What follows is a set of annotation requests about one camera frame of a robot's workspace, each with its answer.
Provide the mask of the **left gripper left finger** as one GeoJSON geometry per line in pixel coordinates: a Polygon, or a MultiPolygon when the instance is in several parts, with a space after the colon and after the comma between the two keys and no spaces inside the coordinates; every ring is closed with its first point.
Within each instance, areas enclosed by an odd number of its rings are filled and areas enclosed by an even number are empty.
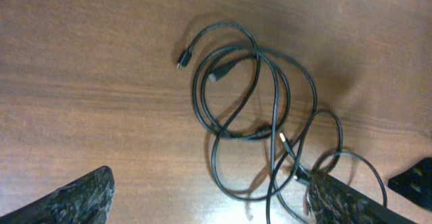
{"type": "Polygon", "coordinates": [[[2,223],[106,223],[115,195],[113,172],[102,166],[1,217],[2,223]]]}

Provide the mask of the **black cable gold plug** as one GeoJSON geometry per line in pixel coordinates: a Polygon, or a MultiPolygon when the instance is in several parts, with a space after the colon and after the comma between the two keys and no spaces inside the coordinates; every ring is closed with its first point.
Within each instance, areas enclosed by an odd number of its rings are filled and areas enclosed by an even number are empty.
{"type": "Polygon", "coordinates": [[[385,190],[383,180],[381,179],[381,176],[378,174],[376,168],[364,157],[353,153],[343,150],[343,131],[342,131],[342,123],[340,122],[339,118],[331,111],[329,110],[318,110],[315,111],[311,117],[308,119],[304,130],[302,131],[299,140],[296,141],[296,143],[289,143],[284,136],[284,134],[279,135],[281,137],[281,140],[283,142],[283,145],[286,149],[287,155],[291,156],[294,160],[294,165],[292,167],[292,170],[290,172],[290,175],[288,176],[287,180],[291,181],[294,177],[297,177],[298,179],[301,179],[301,181],[304,182],[304,184],[307,186],[307,188],[310,185],[311,177],[317,173],[322,172],[329,175],[329,173],[335,168],[337,165],[340,157],[347,156],[352,157],[355,159],[358,159],[359,161],[362,161],[364,164],[369,167],[369,169],[372,171],[373,175],[375,176],[379,187],[381,189],[382,193],[382,203],[381,205],[387,208],[388,204],[388,198],[387,198],[387,192],[385,190]],[[330,117],[333,118],[335,121],[335,124],[337,126],[337,133],[338,133],[338,144],[336,149],[333,152],[329,152],[322,156],[321,159],[319,159],[316,163],[316,165],[310,170],[303,169],[300,164],[300,159],[302,156],[302,150],[304,146],[304,141],[306,138],[306,134],[308,133],[309,128],[312,125],[312,122],[314,121],[315,117],[319,114],[328,114],[330,117]]]}

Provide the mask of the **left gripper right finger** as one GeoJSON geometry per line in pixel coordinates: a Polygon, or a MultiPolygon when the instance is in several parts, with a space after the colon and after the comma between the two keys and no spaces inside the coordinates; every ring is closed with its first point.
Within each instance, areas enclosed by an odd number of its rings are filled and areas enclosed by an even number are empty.
{"type": "Polygon", "coordinates": [[[322,172],[311,177],[308,201],[317,223],[413,224],[406,217],[322,172]]]}

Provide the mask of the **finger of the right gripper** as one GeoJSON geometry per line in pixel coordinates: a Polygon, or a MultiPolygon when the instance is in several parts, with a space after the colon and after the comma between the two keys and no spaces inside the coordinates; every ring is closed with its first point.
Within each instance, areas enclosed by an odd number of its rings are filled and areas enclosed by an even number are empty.
{"type": "Polygon", "coordinates": [[[431,157],[390,178],[387,186],[417,206],[431,211],[431,157]]]}

